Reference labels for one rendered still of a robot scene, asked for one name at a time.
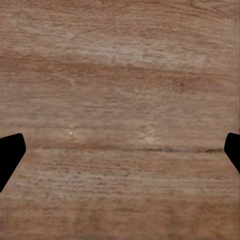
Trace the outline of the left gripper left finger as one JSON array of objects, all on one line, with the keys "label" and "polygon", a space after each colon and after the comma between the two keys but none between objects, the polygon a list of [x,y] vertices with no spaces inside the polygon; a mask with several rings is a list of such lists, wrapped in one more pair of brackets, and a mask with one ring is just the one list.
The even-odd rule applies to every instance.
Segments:
[{"label": "left gripper left finger", "polygon": [[0,193],[26,152],[22,133],[0,138]]}]

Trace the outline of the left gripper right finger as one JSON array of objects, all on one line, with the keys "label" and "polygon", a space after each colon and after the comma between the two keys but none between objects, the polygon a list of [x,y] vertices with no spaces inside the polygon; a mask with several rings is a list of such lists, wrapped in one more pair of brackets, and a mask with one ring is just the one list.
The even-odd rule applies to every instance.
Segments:
[{"label": "left gripper right finger", "polygon": [[224,151],[240,173],[240,135],[229,133],[227,135]]}]

